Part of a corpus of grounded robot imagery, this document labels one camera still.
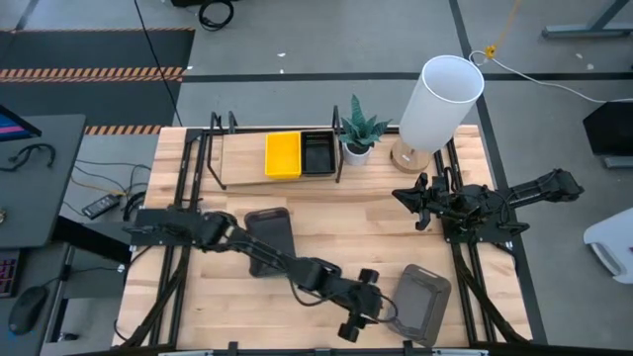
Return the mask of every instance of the white cable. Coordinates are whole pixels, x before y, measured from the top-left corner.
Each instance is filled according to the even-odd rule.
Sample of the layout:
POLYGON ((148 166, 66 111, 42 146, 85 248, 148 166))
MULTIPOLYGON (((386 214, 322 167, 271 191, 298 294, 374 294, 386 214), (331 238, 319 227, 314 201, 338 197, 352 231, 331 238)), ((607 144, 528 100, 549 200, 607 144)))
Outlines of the white cable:
MULTIPOLYGON (((468 56, 468 59, 470 59, 470 61, 472 61, 473 63, 475 63, 477 66, 481 66, 481 65, 485 64, 486 62, 488 62, 488 59, 486 58, 486 54, 485 54, 483 51, 481 51, 481 50, 473 50, 473 52, 472 52, 472 53, 468 56), (483 56, 484 56, 484 61, 483 61, 483 62, 481 62, 481 63, 478 63, 477 61, 475 61, 475 59, 473 59, 473 54, 481 54, 481 55, 483 55, 483 56)), ((512 73, 514 73, 514 74, 516 74, 516 75, 519 75, 519 76, 521 76, 521 77, 523 77, 523 78, 525 78, 525 79, 527 79, 527 80, 529 80, 529 81, 531 81, 531 82, 534 82, 534 83, 539 84, 539 85, 544 85, 544 86, 555 87, 555 88, 559 88, 559 89, 567 90, 568 92, 573 93, 573 94, 576 94, 576 95, 580 96, 581 98, 583 98, 583 99, 585 99, 585 100, 591 101, 592 103, 604 104, 604 103, 608 103, 608 102, 627 102, 627 101, 633 101, 633 98, 627 98, 627 99, 615 99, 615 100, 608 100, 608 101, 607 101, 607 100, 597 100, 597 99, 594 99, 594 98, 590 98, 590 97, 588 97, 587 95, 584 95, 584 94, 582 94, 582 93, 579 93, 579 92, 577 92, 576 90, 571 89, 571 88, 568 88, 568 87, 566 87, 566 86, 563 86, 563 85, 560 85, 560 84, 554 84, 554 83, 542 82, 542 81, 540 81, 540 80, 536 80, 536 79, 534 79, 534 78, 531 78, 531 77, 529 77, 529 76, 527 76, 527 75, 525 75, 525 74, 523 74, 523 73, 520 73, 520 72, 518 72, 518 71, 516 71, 516 70, 514 70, 514 69, 512 69, 512 68, 510 68, 510 67, 508 67, 507 65, 505 65, 505 64, 503 64, 503 63, 501 63, 501 62, 499 62, 498 60, 496 60, 496 59, 494 59, 494 58, 492 58, 492 59, 491 59, 491 61, 493 61, 494 63, 496 63, 496 64, 497 64, 498 66, 500 66, 501 68, 503 68, 503 69, 507 70, 508 72, 512 72, 512 73)))

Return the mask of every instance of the computer monitor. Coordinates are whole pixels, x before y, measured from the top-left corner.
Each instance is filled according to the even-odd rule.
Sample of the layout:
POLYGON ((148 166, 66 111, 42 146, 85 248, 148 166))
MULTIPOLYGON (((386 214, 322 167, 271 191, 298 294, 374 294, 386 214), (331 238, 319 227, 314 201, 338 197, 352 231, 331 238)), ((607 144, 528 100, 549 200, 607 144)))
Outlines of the computer monitor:
POLYGON ((41 136, 42 132, 0 105, 0 142, 41 136))

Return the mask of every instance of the white lamp shade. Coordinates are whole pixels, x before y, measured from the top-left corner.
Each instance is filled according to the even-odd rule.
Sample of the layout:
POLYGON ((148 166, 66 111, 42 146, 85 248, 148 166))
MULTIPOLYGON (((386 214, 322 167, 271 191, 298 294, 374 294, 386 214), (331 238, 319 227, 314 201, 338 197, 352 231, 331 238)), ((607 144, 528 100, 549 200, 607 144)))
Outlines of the white lamp shade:
POLYGON ((400 122, 400 136, 411 148, 440 149, 484 92, 484 76, 475 64, 455 55, 425 63, 400 122))

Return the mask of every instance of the green plant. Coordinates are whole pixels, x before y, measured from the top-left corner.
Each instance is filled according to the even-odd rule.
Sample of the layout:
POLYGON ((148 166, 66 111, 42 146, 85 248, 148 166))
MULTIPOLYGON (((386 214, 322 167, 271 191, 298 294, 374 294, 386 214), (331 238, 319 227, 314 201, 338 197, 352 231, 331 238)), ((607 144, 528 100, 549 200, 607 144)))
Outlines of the green plant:
POLYGON ((376 123, 376 116, 366 120, 360 109, 360 102, 356 95, 352 95, 352 118, 343 119, 345 134, 340 136, 343 143, 351 143, 359 148, 373 146, 380 141, 380 136, 387 130, 389 121, 376 123))

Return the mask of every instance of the potted plant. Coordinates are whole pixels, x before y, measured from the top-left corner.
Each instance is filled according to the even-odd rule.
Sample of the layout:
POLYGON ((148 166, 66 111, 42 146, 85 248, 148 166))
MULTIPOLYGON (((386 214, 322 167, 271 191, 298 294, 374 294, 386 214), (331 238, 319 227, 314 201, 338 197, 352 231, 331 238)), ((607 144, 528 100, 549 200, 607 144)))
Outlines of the potted plant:
POLYGON ((389 121, 376 123, 376 116, 365 119, 356 95, 352 96, 352 118, 343 119, 345 134, 340 136, 343 143, 343 158, 351 165, 363 165, 369 158, 374 142, 387 130, 389 121))

